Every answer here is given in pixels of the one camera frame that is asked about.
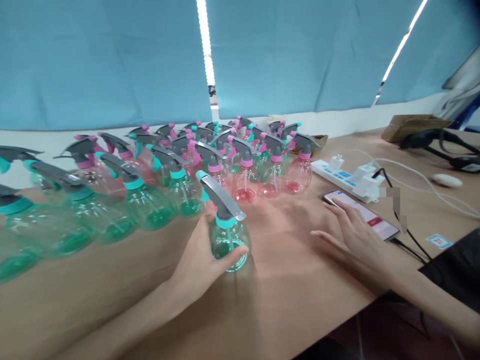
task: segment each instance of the tabletop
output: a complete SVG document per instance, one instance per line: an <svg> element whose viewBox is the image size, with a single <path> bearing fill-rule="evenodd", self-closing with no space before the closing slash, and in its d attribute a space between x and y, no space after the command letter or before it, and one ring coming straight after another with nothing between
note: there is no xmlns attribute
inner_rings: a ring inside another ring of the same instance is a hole
<svg viewBox="0 0 480 360"><path fill-rule="evenodd" d="M369 161L352 150L359 149L427 177L449 174L464 185L438 190L474 208L480 205L477 174L450 170L446 161L425 151L399 150L383 141L381 132L330 139L315 157L328 161L343 154L343 169L352 172ZM480 145L478 135L461 136ZM383 165L402 182L428 189L417 175ZM352 271L340 254L310 235L311 230L325 230L340 236L336 219L319 198L333 190L335 185L314 175L302 195L259 198L242 206L252 240L250 261L241 271L221 276L200 300L124 359L287 360L373 302L386 289ZM34 199L30 190L27 194ZM426 238L440 234L455 242L479 225L433 194L402 187L400 195L409 230L432 257L441 250ZM391 198L366 206L397 224ZM138 230L116 244L92 244L67 258L43 261L0 286L0 359L48 357L136 303L172 274L196 222L176 218L157 232ZM399 239L415 249L406 235ZM413 268L422 265L405 251L396 251Z"/></svg>

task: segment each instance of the white mouse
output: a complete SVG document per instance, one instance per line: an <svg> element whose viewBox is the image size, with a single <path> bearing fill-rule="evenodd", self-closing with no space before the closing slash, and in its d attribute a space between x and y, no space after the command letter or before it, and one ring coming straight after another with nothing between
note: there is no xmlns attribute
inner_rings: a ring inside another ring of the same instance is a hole
<svg viewBox="0 0 480 360"><path fill-rule="evenodd" d="M448 188L459 188L464 184L462 180L446 174L435 174L431 178L437 184L446 186Z"/></svg>

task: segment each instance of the blue window blind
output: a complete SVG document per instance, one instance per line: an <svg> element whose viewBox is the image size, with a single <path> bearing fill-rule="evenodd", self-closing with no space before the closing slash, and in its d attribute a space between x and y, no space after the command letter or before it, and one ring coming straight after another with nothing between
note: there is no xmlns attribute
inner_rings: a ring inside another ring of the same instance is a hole
<svg viewBox="0 0 480 360"><path fill-rule="evenodd" d="M421 0L206 0L220 117L369 107Z"/></svg>
<svg viewBox="0 0 480 360"><path fill-rule="evenodd" d="M0 129L211 119L195 0L0 0Z"/></svg>
<svg viewBox="0 0 480 360"><path fill-rule="evenodd" d="M378 104L402 103L442 91L480 45L480 13L472 0L430 0L385 81Z"/></svg>

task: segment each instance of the white power strip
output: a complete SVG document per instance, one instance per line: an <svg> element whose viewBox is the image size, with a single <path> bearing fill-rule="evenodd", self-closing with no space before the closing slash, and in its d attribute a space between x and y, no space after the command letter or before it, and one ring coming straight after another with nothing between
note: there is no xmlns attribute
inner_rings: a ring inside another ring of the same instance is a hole
<svg viewBox="0 0 480 360"><path fill-rule="evenodd" d="M341 169L339 171L332 171L328 169L328 165L328 162L318 160L311 163L311 169L314 173L320 175L322 178L327 179L329 182L337 185L340 189L346 191L350 195L353 195L364 203L377 203L379 201L380 190L378 185L385 180L383 176L379 175L375 180L375 184L366 188L365 185L362 186L361 183L365 183L366 180L371 181L373 174L364 176L363 178L359 179L358 183L355 183L349 180L352 177L352 174Z"/></svg>

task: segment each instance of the smartphone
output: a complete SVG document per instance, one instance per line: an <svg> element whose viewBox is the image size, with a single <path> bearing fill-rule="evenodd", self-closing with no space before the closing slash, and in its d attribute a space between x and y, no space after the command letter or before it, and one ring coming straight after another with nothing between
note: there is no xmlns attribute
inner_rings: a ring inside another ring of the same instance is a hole
<svg viewBox="0 0 480 360"><path fill-rule="evenodd" d="M325 194L323 196L323 200L325 200L326 203L337 206L333 203L332 199L338 199L342 203L345 203L355 209L358 209L362 217L365 219L366 223L370 225L372 230L375 231L383 241L388 241L393 239L400 232L400 230L397 227L393 226L388 221L382 219L376 213L370 211L365 206L359 204L358 202L353 200L350 196L347 196L347 194L345 194L340 190L329 192L328 194Z"/></svg>

